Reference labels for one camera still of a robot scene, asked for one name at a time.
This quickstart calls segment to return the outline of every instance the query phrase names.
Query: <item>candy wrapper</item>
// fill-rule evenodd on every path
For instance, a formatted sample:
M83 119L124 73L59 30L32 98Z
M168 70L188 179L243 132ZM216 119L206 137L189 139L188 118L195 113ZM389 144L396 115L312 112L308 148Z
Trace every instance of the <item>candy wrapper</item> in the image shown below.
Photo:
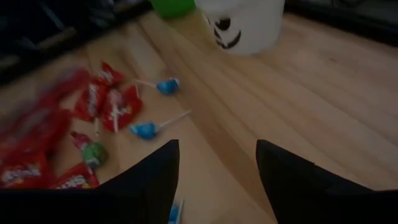
M96 83L106 85L108 87L115 86L124 79L120 72L113 70L113 68L105 62L102 62L102 71L96 77Z
M93 122L103 106L108 87L90 82L76 102L73 115L83 121Z
M26 152L52 152L70 123L68 110L57 105L38 108L0 137L0 160L17 159Z
M103 108L103 126L111 132L115 132L114 118L117 118L117 128L122 129L126 127L141 111L142 101L137 96L136 86L132 86L124 91L122 99L119 102L115 102L112 99L111 94L104 103Z
M0 165L0 188L44 189L53 181L44 152L26 152Z
M0 119L0 135L2 136L12 131L18 123L22 122L26 117L32 116L37 110L47 108L49 105L57 105L63 97L77 90L82 85L86 85L89 77L90 74L83 67L73 67L65 70L55 81L41 87L36 100L20 102L12 113L2 116L2 119Z
M99 186L98 179L93 171L84 163L80 163L60 178L58 178L50 189L93 189Z

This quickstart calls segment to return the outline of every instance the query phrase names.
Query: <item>green container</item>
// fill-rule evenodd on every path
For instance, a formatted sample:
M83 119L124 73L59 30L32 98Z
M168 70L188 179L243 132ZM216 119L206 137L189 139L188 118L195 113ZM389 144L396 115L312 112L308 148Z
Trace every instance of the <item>green container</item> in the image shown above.
M149 0L155 11L164 18L177 18L192 11L194 0Z

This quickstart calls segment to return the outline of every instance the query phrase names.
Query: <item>black eye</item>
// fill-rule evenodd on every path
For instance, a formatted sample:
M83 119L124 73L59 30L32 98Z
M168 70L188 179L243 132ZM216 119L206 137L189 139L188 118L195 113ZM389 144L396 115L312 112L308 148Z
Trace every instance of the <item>black eye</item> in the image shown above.
M217 32L217 30L216 30L216 29L214 29L214 35L215 35L216 37L218 37L218 38L220 38L220 39L221 39L221 37L220 37L220 35L218 34L218 32Z
M220 19L219 22L216 22L216 26L222 30L222 31L226 31L229 29L229 27L231 26L231 19L230 18L224 18L224 19Z

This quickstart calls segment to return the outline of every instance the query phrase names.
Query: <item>white bucket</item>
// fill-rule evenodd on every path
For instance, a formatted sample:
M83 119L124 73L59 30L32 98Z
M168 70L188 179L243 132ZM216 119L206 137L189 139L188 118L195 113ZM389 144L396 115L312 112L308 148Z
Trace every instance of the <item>white bucket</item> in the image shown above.
M195 0L216 43L233 54L271 48L282 26L284 0Z

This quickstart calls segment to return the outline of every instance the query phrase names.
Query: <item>lollipop stick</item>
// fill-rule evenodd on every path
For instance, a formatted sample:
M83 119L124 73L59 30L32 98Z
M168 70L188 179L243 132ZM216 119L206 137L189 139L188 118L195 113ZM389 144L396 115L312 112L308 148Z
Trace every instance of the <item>lollipop stick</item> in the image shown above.
M87 167L88 173L91 174L91 175L94 175L93 169L90 168L89 166L86 166L86 167Z
M153 84L153 83L150 83L150 82L145 82L145 81L141 81L141 80L138 80L138 79L135 79L135 81L136 81L136 82L138 82L138 83L141 83L141 84L144 84L144 85L147 85L147 86L150 86L150 87L156 88L156 85L155 85L155 84Z
M116 104L113 105L112 115L113 115L113 129L115 133L118 133L119 132L118 107L116 106Z
M188 114L190 114L190 113L191 113L191 111L189 110L189 111L187 111L187 112L184 112L184 113L178 115L177 117L175 117L175 118L173 118L173 119L170 119L170 120L168 120L168 121L166 121L166 122L163 122L162 124L160 124L160 125L158 126L158 129L161 129L161 128L170 126L171 124L173 124L173 123L175 123L176 121L182 119L183 117L185 117L186 115L188 115Z
M177 216L177 221L175 222L175 224L180 224L180 220L181 220L181 212L182 212L182 207L184 206L184 199L181 199L180 201L180 205L178 208L178 216Z
M95 130L95 138L98 141L100 138L100 120L98 118L95 118L94 120L94 130Z

